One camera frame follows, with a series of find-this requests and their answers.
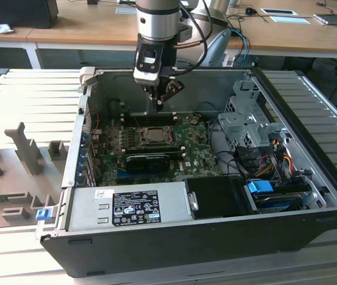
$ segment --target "blue latch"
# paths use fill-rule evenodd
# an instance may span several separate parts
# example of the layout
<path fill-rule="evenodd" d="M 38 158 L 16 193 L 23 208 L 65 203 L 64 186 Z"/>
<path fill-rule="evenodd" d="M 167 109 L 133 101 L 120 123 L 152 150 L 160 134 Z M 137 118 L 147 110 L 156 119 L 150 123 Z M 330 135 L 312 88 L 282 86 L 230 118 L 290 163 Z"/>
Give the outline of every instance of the blue latch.
<path fill-rule="evenodd" d="M 248 185 L 250 193 L 262 193 L 262 192 L 273 192 L 270 181 L 268 180 L 254 180 Z"/>
<path fill-rule="evenodd" d="M 40 209 L 36 213 L 37 221 L 47 221 L 52 219 L 52 209 Z"/>

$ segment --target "yellow wire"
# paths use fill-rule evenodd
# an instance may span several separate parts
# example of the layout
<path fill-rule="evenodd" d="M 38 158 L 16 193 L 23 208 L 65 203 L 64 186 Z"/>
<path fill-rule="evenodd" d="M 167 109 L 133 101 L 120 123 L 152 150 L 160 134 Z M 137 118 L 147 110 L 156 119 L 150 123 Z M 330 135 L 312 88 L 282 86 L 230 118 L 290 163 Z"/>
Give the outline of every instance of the yellow wire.
<path fill-rule="evenodd" d="M 273 164 L 271 163 L 268 167 L 266 167 L 265 169 L 263 169 L 261 172 L 259 172 L 257 174 L 257 176 L 263 175 L 265 173 L 267 173 L 268 171 L 270 171 L 273 168 Z"/>

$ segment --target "warning label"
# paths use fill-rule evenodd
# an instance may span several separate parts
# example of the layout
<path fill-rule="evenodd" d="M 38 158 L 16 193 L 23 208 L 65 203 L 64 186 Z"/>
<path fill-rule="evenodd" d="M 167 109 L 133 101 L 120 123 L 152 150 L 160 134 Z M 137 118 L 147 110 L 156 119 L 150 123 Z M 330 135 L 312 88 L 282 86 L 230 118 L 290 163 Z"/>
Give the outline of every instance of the warning label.
<path fill-rule="evenodd" d="M 114 193 L 112 222 L 116 227 L 160 223 L 158 192 Z"/>

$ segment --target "computer case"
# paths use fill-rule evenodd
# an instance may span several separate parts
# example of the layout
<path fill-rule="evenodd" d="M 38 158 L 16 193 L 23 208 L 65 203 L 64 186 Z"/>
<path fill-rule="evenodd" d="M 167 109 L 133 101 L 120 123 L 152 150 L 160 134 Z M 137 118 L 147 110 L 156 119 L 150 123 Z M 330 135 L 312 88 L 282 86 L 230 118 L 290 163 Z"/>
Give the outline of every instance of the computer case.
<path fill-rule="evenodd" d="M 0 24 L 37 29 L 52 27 L 57 19 L 56 0 L 0 0 Z"/>

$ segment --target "wooden desk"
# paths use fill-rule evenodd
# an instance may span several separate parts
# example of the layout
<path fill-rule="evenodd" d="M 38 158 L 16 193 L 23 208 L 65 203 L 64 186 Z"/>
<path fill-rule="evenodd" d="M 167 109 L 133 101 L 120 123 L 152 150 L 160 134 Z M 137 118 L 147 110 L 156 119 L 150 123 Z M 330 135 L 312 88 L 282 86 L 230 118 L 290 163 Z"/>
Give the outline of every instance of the wooden desk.
<path fill-rule="evenodd" d="M 13 33 L 0 34 L 1 41 L 9 42 L 26 42 L 27 36 L 31 33 L 32 28 L 19 27 L 14 30 Z"/>
<path fill-rule="evenodd" d="M 245 4 L 252 5 L 260 15 L 267 15 L 261 8 L 294 10 L 299 16 L 306 17 L 310 24 L 276 23 L 271 18 L 265 17 L 265 23 L 261 17 L 244 17 L 241 27 L 244 35 L 251 42 L 251 51 L 259 55 L 280 55 L 287 52 L 304 54 L 324 53 L 325 55 L 337 55 L 337 26 L 323 26 L 323 23 L 312 17 L 313 14 L 329 14 L 329 10 L 316 6 L 316 0 L 245 0 Z M 337 1 L 327 1 L 329 7 L 337 12 Z M 230 8 L 228 14 L 245 15 L 246 7 Z M 238 21 L 230 18 L 234 27 L 238 27 Z M 241 41 L 231 40 L 228 48 L 241 47 Z"/>
<path fill-rule="evenodd" d="M 136 46 L 136 16 L 116 14 L 117 4 L 100 2 L 98 5 L 87 5 L 86 1 L 67 0 L 57 2 L 58 22 L 47 30 L 34 28 L 27 36 L 28 41 Z"/>
<path fill-rule="evenodd" d="M 116 14 L 116 3 L 100 2 L 88 6 L 86 1 L 57 2 L 58 22 L 53 28 L 15 27 L 15 33 L 0 35 L 0 47 L 24 48 L 33 68 L 42 67 L 38 49 L 135 50 L 136 17 Z M 244 3 L 253 5 L 261 15 L 260 8 L 292 9 L 299 17 L 329 13 L 328 9 L 316 6 L 316 0 L 244 0 Z M 327 4 L 336 11 L 337 1 L 328 0 Z M 243 5 L 228 11 L 241 15 L 244 12 Z M 251 42 L 250 54 L 337 58 L 337 27 L 323 27 L 315 18 L 307 18 L 310 24 L 275 23 L 269 17 L 265 19 L 268 23 L 260 17 L 244 17 L 241 23 L 244 35 Z M 231 18 L 231 22 L 238 27 L 236 20 Z M 240 38 L 232 37 L 227 52 L 233 55 L 240 48 Z"/>

